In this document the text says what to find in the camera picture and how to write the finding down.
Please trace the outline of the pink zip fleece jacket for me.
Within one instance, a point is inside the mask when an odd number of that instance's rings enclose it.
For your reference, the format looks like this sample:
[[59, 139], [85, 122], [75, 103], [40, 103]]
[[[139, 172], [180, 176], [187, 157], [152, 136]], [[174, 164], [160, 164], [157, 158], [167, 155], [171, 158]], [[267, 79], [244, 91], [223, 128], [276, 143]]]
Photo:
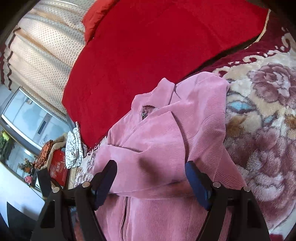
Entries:
[[94, 160], [95, 173], [110, 160], [118, 168], [96, 212], [107, 240], [195, 240], [207, 212], [186, 178], [187, 161], [228, 188], [245, 185], [223, 144], [228, 89], [202, 72], [135, 96]]

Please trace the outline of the red cardboard gift box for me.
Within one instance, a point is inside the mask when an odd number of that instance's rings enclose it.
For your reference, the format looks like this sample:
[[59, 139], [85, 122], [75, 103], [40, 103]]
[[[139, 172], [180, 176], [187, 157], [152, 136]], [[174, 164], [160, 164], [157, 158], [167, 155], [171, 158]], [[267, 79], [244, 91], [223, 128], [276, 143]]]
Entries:
[[68, 169], [65, 163], [65, 153], [62, 150], [55, 150], [50, 164], [49, 170], [51, 178], [53, 178], [60, 186], [64, 187]]

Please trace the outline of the white black patterned cloth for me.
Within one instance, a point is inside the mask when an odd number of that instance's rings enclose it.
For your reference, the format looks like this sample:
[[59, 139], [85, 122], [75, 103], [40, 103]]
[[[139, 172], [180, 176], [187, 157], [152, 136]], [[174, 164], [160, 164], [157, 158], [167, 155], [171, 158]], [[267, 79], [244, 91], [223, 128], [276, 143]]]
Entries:
[[79, 123], [75, 122], [75, 127], [67, 133], [65, 147], [65, 164], [67, 169], [77, 168], [81, 165], [87, 152], [87, 146], [82, 142]]

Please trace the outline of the orange black folded cloth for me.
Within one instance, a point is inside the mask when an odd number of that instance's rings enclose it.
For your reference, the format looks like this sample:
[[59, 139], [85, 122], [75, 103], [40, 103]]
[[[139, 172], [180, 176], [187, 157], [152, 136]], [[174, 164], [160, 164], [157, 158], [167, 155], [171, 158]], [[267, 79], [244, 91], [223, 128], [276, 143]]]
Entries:
[[48, 156], [52, 149], [52, 146], [53, 146], [53, 140], [49, 140], [43, 145], [41, 152], [35, 161], [35, 169], [40, 170], [46, 164], [48, 160]]

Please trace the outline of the beige coat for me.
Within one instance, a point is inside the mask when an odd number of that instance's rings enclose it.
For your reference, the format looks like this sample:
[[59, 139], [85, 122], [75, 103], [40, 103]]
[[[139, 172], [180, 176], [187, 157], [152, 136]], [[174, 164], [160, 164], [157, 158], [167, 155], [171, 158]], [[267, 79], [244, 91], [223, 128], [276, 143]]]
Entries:
[[66, 133], [63, 133], [62, 136], [58, 137], [57, 139], [55, 139], [53, 141], [53, 146], [49, 152], [49, 156], [48, 156], [48, 159], [46, 162], [47, 169], [50, 168], [50, 164], [52, 162], [54, 152], [58, 149], [62, 149], [64, 147], [66, 147], [66, 141], [67, 141], [67, 134]]

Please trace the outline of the silver white refrigerator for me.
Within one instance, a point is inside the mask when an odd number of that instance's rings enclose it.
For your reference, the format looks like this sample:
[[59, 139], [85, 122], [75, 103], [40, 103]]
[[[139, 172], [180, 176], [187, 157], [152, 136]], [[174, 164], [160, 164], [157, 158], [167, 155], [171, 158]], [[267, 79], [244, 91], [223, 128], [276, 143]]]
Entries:
[[21, 87], [6, 104], [1, 118], [39, 151], [49, 140], [55, 140], [70, 131], [66, 121], [43, 107]]

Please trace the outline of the floral red cream blanket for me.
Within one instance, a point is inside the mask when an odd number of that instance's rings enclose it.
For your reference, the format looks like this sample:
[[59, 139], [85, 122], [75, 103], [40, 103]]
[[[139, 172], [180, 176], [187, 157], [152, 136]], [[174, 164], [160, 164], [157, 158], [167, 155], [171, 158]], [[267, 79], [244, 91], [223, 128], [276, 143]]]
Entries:
[[[295, 41], [273, 15], [264, 30], [259, 42], [204, 72], [229, 83], [223, 144], [259, 204], [270, 239], [295, 240]], [[93, 171], [108, 132], [87, 157]]]

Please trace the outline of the cream dotted curtain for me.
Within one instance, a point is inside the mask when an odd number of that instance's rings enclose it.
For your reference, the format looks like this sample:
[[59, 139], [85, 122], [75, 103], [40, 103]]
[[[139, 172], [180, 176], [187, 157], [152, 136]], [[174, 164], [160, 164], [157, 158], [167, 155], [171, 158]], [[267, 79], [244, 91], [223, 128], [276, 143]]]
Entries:
[[93, 1], [39, 1], [13, 24], [1, 47], [1, 85], [22, 87], [59, 118], [72, 67], [85, 46], [82, 19]]

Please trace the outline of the red sofa cover cloth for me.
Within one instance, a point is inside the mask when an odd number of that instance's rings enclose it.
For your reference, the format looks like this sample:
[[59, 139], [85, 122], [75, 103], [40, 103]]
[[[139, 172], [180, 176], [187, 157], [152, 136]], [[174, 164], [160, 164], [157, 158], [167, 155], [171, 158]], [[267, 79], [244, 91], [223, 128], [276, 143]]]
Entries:
[[256, 38], [268, 10], [249, 1], [116, 1], [85, 16], [86, 45], [62, 103], [88, 147], [166, 78], [178, 83], [212, 58]]

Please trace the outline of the red square pillow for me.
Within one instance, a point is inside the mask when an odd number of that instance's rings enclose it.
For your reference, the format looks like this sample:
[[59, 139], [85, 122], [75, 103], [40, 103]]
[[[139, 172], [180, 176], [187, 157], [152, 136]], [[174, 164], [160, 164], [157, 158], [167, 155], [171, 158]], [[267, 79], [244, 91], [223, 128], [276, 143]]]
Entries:
[[97, 0], [90, 7], [82, 20], [85, 27], [85, 43], [93, 39], [99, 23], [117, 2], [117, 0]]

